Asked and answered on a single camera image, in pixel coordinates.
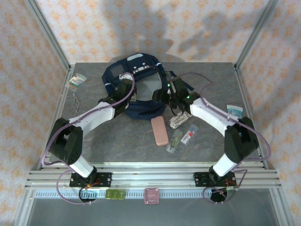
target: black mounting plate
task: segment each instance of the black mounting plate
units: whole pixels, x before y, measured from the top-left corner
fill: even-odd
[[[93,187],[111,187],[112,173],[96,173],[96,180],[100,179],[100,183]],[[77,173],[71,174],[70,187],[85,187],[88,182]]]
[[[193,178],[196,187],[227,187],[236,185],[234,172],[227,173],[224,177],[217,181],[216,184],[209,178],[209,172],[196,172],[194,173]]]

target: gray table surface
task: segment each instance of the gray table surface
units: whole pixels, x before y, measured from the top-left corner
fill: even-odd
[[[76,92],[80,102],[80,114],[96,106],[100,98],[107,97],[101,77],[109,65],[110,63],[75,65],[74,74],[80,73],[87,77],[85,83]],[[165,70],[173,70],[177,75],[198,72],[210,78],[214,84],[207,88],[204,96],[220,109],[227,111],[227,105],[244,108],[231,63],[163,63],[163,66]],[[183,80],[192,85],[197,92],[207,84],[205,79],[196,75],[187,75]],[[74,117],[73,101],[73,93],[69,91],[62,114],[65,119]],[[168,125],[172,116],[170,109],[166,108],[163,117],[169,138],[174,132],[174,129]],[[83,155],[90,162],[217,161],[223,154],[224,138],[212,126],[196,117],[192,117],[178,129],[186,133],[191,124],[198,127],[194,138],[187,145],[180,143],[174,153],[169,153],[166,151],[166,145],[156,145],[150,121],[133,120],[123,113],[103,123],[84,137]],[[257,151],[254,151],[251,156],[258,156]]]

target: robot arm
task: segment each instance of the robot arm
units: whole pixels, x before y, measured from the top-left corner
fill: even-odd
[[[83,137],[105,121],[109,121],[124,112],[128,107],[135,89],[125,101],[120,102],[131,92],[133,85],[133,81],[129,79],[130,76],[123,75],[124,78],[121,78],[122,80],[111,95],[102,99],[96,107],[78,117],[68,120],[58,119],[50,134],[50,137],[52,137],[62,127],[71,125],[59,133],[51,144],[49,152],[69,165],[89,184],[95,182],[97,170],[81,155]]]
[[[212,182],[216,183],[219,181],[252,151],[258,148],[257,136],[236,123],[239,121],[253,128],[252,121],[249,118],[239,119],[215,107],[204,98],[201,98],[199,94],[195,92],[189,94],[181,78],[171,79],[168,87],[168,90],[156,90],[153,94],[153,99],[170,105],[171,108],[179,108],[204,120],[225,137],[225,153],[209,169],[209,177]]]

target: blue fanny pack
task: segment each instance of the blue fanny pack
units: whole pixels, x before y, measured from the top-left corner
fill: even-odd
[[[162,64],[154,56],[145,53],[138,53],[113,63],[102,76],[109,95],[119,84],[119,75],[125,72],[133,74],[137,88],[125,113],[132,119],[150,120],[160,116],[166,106],[152,100],[152,94],[157,89],[168,89],[167,72]]]

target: packaged item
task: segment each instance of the packaged item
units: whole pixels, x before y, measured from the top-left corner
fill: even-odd
[[[145,188],[144,190],[144,203],[148,205],[159,203],[159,189]]]
[[[176,129],[191,117],[192,115],[189,114],[188,112],[183,112],[183,113],[179,112],[177,116],[174,116],[169,120],[169,126],[173,129]]]
[[[73,76],[69,82],[65,85],[68,89],[70,89],[73,92],[76,92],[77,89],[87,80],[85,76],[82,74],[76,73],[75,76]]]
[[[182,137],[182,131],[180,131],[179,129],[177,129],[174,134],[173,137],[170,139],[169,144],[167,145],[166,150],[170,153],[174,153],[174,151],[176,150],[178,144],[180,143],[181,137]]]
[[[227,111],[229,114],[239,117],[240,119],[243,116],[243,108],[242,107],[237,107],[234,105],[227,105]]]
[[[191,140],[191,138],[196,134],[198,127],[195,125],[191,125],[187,131],[187,133],[183,136],[181,142],[185,145]]]

